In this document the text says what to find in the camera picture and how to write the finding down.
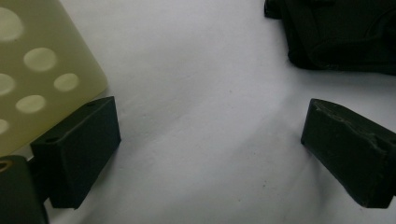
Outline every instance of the circular hole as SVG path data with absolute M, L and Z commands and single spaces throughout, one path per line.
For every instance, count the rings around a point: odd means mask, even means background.
M 75 74 L 68 73 L 56 78 L 53 86 L 58 91 L 72 91 L 78 86 L 79 78 Z
M 25 114 L 33 114 L 40 111 L 46 105 L 46 99 L 40 95 L 26 96 L 20 99 L 16 107 L 19 111 Z
M 46 140 L 46 143 L 53 143 L 59 140 L 59 137 L 53 137 Z
M 0 161 L 0 173 L 4 172 L 12 165 L 12 161 Z
M 0 134 L 5 133 L 9 128 L 9 124 L 6 120 L 0 119 Z
M 0 96 L 6 95 L 15 88 L 15 81 L 12 77 L 0 74 Z
M 9 42 L 17 39 L 23 33 L 21 19 L 15 12 L 0 7 L 0 41 Z
M 23 61 L 26 66 L 35 72 L 45 72 L 53 68 L 57 63 L 55 52 L 51 49 L 32 49 L 25 54 Z

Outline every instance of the white table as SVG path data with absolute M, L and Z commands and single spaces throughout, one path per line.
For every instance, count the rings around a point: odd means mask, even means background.
M 122 142 L 51 223 L 395 223 L 357 205 L 301 144 L 311 98 L 396 131 L 396 77 L 287 58 L 264 0 L 61 0 L 104 69 Z

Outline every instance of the black object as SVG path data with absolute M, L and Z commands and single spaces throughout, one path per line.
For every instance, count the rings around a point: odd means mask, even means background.
M 302 143 L 361 206 L 387 208 L 396 187 L 396 134 L 337 104 L 312 99 Z
M 266 0 L 264 15 L 299 67 L 396 74 L 395 0 Z
M 55 208 L 79 208 L 119 144 L 114 97 L 107 97 L 82 106 L 36 139 L 29 162 L 0 158 L 0 223 L 47 223 L 42 203 L 48 197 Z M 11 163 L 2 172 L 3 161 Z M 26 213 L 36 217 L 20 221 Z

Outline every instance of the white surface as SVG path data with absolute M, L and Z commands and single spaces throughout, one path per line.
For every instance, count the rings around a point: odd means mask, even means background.
M 300 144 L 309 100 L 396 131 L 396 77 L 294 67 L 264 0 L 62 0 L 109 80 L 122 142 L 51 223 L 395 223 Z

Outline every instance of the cream plastic object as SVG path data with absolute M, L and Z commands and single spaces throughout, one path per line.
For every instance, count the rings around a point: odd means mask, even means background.
M 58 0 L 0 2 L 0 156 L 28 144 L 106 86 Z

